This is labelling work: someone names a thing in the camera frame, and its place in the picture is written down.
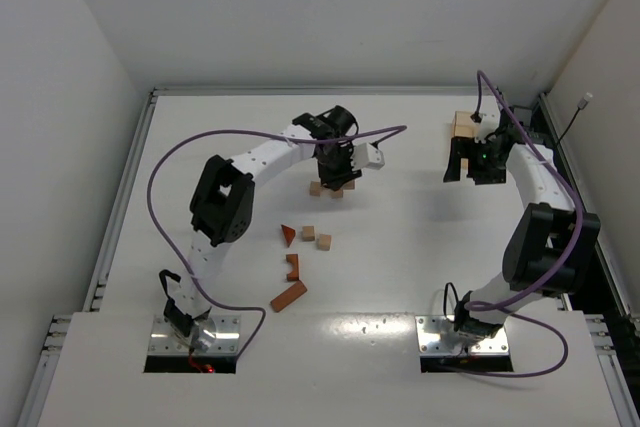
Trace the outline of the translucent orange plastic box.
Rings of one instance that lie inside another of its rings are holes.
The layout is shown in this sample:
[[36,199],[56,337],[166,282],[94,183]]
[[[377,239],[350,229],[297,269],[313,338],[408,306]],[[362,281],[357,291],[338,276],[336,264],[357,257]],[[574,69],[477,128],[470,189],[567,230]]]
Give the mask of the translucent orange plastic box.
[[474,127],[475,122],[471,118],[472,114],[469,112],[456,111],[454,114],[454,118],[452,121],[451,127],[451,138],[452,137],[468,137],[473,139],[473,148],[470,151],[469,159],[462,160],[462,169],[467,169],[469,165],[469,160],[476,153],[476,143],[474,138]]

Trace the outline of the light long wood block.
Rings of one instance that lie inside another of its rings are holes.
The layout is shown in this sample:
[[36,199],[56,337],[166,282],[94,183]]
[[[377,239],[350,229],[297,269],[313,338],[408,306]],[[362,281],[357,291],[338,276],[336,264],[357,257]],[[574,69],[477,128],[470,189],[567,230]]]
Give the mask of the light long wood block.
[[329,195],[332,199],[341,199],[344,197],[344,190],[343,189],[339,189],[335,191],[331,190]]

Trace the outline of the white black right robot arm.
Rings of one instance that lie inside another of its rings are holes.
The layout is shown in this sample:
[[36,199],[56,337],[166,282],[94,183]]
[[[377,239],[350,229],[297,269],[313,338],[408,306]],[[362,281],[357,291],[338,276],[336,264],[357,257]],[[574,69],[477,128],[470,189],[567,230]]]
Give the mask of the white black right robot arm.
[[500,273],[455,306],[455,331],[483,339],[494,336],[522,307],[578,291],[601,222],[581,211],[577,194],[556,169],[550,138],[515,126],[505,113],[455,113],[444,179],[457,182],[462,177],[478,186],[513,178],[524,208]]

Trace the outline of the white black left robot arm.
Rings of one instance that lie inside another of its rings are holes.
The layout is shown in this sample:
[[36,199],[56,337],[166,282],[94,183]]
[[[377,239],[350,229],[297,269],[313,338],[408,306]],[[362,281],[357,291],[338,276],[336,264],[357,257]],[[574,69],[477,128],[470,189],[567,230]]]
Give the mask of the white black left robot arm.
[[209,264],[222,262],[232,243],[248,230],[256,191],[297,163],[316,160],[320,185],[331,191],[360,178],[362,169],[354,160],[356,146],[353,141],[363,134],[359,132],[355,116],[337,105],[318,115],[303,113],[278,134],[241,129],[196,134],[172,147],[153,168],[147,184],[146,203],[154,227],[183,264],[199,297],[210,307],[259,313],[260,320],[254,329],[258,332],[266,320],[266,310],[254,306],[231,306],[214,300],[196,273],[196,262],[180,251],[161,226],[153,207],[153,184],[163,163],[187,144],[216,135],[246,135],[266,141],[230,158],[214,155],[205,163],[189,203],[189,212],[195,237],[204,239],[211,249],[207,254]]

